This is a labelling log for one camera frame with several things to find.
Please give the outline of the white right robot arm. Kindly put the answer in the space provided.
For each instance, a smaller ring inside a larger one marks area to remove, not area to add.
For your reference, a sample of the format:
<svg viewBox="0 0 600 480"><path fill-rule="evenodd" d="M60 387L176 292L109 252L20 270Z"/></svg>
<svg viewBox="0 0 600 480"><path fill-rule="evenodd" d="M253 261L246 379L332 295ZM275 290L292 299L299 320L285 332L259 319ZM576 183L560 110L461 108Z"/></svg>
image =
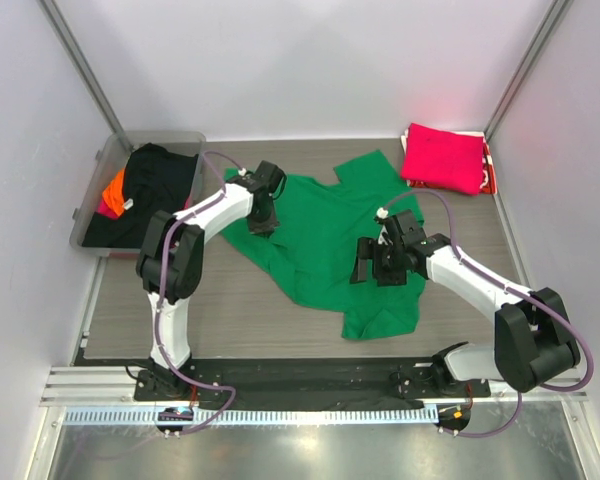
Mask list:
<svg viewBox="0 0 600 480"><path fill-rule="evenodd" d="M555 291L532 291L474 263L446 235L427 235L410 210L378 223L378 237L357 241L351 283L373 278L393 287L418 276L454 292L494 327L489 344L460 342L434 355L430 379L437 392L449 396L470 380L495 380L526 393L580 363Z"/></svg>

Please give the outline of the green t-shirt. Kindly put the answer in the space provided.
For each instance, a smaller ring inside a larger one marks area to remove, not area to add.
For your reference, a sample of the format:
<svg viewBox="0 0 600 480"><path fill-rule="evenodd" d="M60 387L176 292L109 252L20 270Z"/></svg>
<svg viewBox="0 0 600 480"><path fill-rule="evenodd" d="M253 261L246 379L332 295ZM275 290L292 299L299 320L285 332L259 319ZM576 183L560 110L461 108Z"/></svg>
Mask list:
<svg viewBox="0 0 600 480"><path fill-rule="evenodd" d="M288 175L275 202L280 225L270 236L250 233L243 220L221 234L294 303L343 313L343 338L410 334L419 321L424 279L410 275L406 284L387 287L372 279L350 281L358 239L378 237L377 209L408 187L379 150L340 164L334 172L334 184Z"/></svg>

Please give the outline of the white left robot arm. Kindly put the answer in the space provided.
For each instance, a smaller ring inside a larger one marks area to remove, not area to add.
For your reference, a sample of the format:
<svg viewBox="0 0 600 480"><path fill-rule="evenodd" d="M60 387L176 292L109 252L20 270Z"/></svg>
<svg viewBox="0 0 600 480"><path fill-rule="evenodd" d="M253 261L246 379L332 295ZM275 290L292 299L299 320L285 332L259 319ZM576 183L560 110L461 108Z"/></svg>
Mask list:
<svg viewBox="0 0 600 480"><path fill-rule="evenodd" d="M275 201L285 186L284 171L262 161L253 171L240 168L196 205L158 211L149 221L136 263L152 311L151 366L144 372L170 398L185 397L193 385L183 368L191 359L188 307L202 278L207 242L240 220L251 234L271 235L279 226Z"/></svg>

